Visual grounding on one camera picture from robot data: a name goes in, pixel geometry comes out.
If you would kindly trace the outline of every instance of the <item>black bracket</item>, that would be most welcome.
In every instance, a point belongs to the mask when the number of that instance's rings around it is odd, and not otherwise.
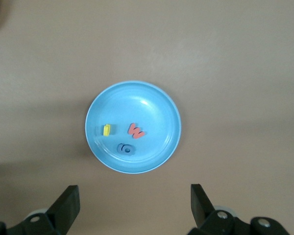
[[[0,222],[0,235],[65,235],[80,210],[78,186],[68,186],[46,213],[36,213],[7,229]]]
[[[197,228],[188,235],[290,235],[274,219],[255,217],[247,224],[229,212],[215,210],[199,184],[191,186],[191,207]]]

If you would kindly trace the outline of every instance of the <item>yellow block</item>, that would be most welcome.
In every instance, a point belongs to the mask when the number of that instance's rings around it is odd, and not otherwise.
[[[110,134],[110,124],[106,124],[103,128],[103,135],[109,136],[109,134]]]

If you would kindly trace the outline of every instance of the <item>plate rim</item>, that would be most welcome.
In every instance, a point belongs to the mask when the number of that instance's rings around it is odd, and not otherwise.
[[[103,162],[95,153],[94,151],[92,150],[91,148],[91,145],[90,145],[90,141],[89,141],[89,138],[88,138],[88,134],[87,134],[87,123],[88,123],[88,118],[89,118],[89,112],[92,108],[92,106],[95,104],[95,102],[103,95],[105,94],[108,90],[111,90],[117,86],[120,86],[120,85],[124,85],[124,84],[143,84],[143,85],[146,85],[146,86],[149,86],[149,87],[152,87],[153,89],[156,89],[157,91],[159,91],[161,94],[163,94],[166,99],[168,99],[168,101],[170,102],[170,104],[173,106],[174,110],[175,110],[175,113],[177,115],[177,120],[178,120],[178,137],[177,137],[177,141],[174,145],[174,148],[172,150],[172,152],[160,163],[158,164],[157,166],[153,167],[153,168],[150,168],[148,170],[143,170],[143,171],[136,171],[136,172],[128,172],[128,171],[122,171],[122,170],[119,170],[119,169],[115,169],[114,167],[106,164],[105,162]],[[164,91],[162,90],[161,88],[157,87],[156,85],[153,85],[149,82],[145,82],[145,81],[139,81],[139,80],[127,80],[127,81],[123,81],[123,82],[118,82],[118,83],[115,83],[107,88],[105,88],[103,91],[101,91],[97,96],[96,98],[93,100],[93,102],[91,103],[91,105],[89,106],[88,108],[88,111],[87,111],[87,115],[86,115],[86,119],[85,119],[85,136],[86,136],[86,140],[87,140],[87,143],[88,143],[88,146],[90,148],[90,150],[92,151],[92,153],[94,154],[94,156],[102,163],[104,164],[105,166],[107,166],[108,168],[112,169],[112,170],[115,170],[117,172],[120,172],[120,173],[126,173],[126,174],[141,174],[141,173],[146,173],[146,172],[149,172],[149,171],[152,171],[158,167],[160,167],[162,164],[164,164],[172,155],[173,153],[176,151],[177,149],[177,146],[180,142],[180,138],[181,138],[181,133],[182,133],[182,121],[181,121],[181,116],[180,116],[180,113],[178,111],[178,108],[175,104],[175,102],[172,100],[172,98]]]

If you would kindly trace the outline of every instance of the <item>blue plate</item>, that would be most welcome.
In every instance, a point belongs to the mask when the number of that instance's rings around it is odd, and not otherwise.
[[[107,124],[110,133],[105,136]],[[181,136],[181,118],[163,90],[147,82],[126,81],[96,97],[85,131],[90,149],[103,164],[138,174],[159,167],[173,154]]]

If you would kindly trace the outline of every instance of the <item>plate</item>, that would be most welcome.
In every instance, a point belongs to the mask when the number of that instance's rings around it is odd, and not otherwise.
[[[85,123],[93,154],[107,167],[129,174],[151,171],[175,151],[181,118],[173,100],[142,81],[117,83],[91,104]]]

